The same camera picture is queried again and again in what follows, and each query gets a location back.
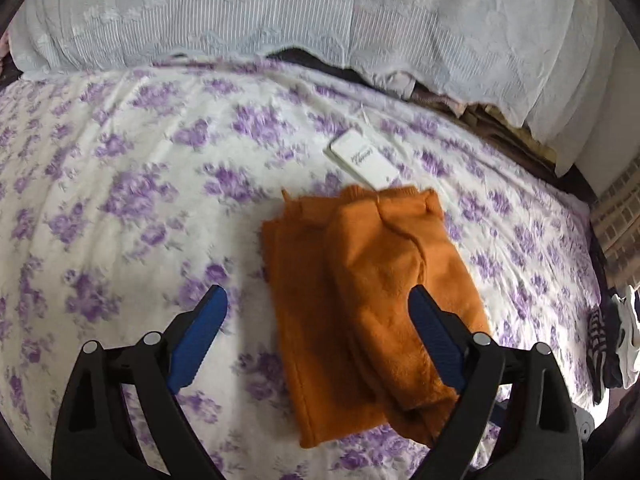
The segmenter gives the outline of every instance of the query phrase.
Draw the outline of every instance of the floral bedsheet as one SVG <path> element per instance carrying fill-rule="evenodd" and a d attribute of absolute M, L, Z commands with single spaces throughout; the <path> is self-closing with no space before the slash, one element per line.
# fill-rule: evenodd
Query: floral bedsheet
<path fill-rule="evenodd" d="M 287 64 L 185 60 L 0 94 L 0 411 L 44 471 L 82 343 L 133 344 L 219 283 L 228 317 L 178 401 L 220 470 L 411 475 L 426 449 L 387 426 L 300 449 L 276 347 L 260 224 L 283 188 L 332 195 L 355 182 L 323 153 L 349 127 L 405 183 L 438 191 L 495 338 L 548 342 L 574 402 L 592 407 L 585 335 L 599 293 L 583 203 L 422 108 Z M 126 397 L 163 468 L 135 390 Z"/>

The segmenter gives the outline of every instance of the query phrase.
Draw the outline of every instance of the orange towel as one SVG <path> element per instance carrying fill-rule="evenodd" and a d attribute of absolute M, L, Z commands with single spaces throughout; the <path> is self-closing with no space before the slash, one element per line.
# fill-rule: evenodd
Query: orange towel
<path fill-rule="evenodd" d="M 472 332 L 488 333 L 436 193 L 354 186 L 338 198 L 285 199 L 262 234 L 300 445 L 388 420 L 432 446 L 457 397 L 409 319 L 409 291 L 424 285 Z"/>

